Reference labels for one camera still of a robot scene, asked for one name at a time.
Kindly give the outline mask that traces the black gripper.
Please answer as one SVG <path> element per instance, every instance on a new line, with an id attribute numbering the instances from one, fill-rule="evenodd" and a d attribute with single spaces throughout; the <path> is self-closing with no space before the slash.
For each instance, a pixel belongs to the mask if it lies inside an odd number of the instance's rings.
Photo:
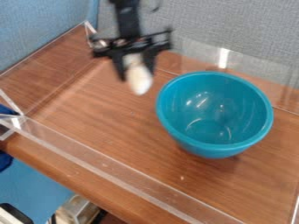
<path id="1" fill-rule="evenodd" d="M 123 55 L 142 53 L 144 65 L 151 74 L 154 74 L 155 58 L 158 53 L 172 47 L 172 32 L 174 31 L 171 29 L 166 29 L 164 31 L 135 36 L 132 38 L 102 38 L 99 34 L 96 34 L 95 40 L 103 39 L 107 46 L 103 48 L 91 48 L 94 56 L 112 58 L 118 76 L 122 81 L 126 81 L 127 78 Z"/>

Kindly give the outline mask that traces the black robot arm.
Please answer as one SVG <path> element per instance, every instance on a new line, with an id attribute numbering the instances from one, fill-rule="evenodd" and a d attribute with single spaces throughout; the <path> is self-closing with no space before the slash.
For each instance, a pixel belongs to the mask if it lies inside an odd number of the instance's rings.
<path id="1" fill-rule="evenodd" d="M 100 34 L 88 35 L 92 56 L 108 57 L 112 60 L 118 77 L 127 80 L 128 65 L 126 56 L 139 54 L 144 67 L 155 70 L 155 59 L 160 52 L 172 48 L 172 28 L 143 34 L 139 9 L 140 0 L 108 0 L 115 8 L 118 36 L 102 38 Z"/>

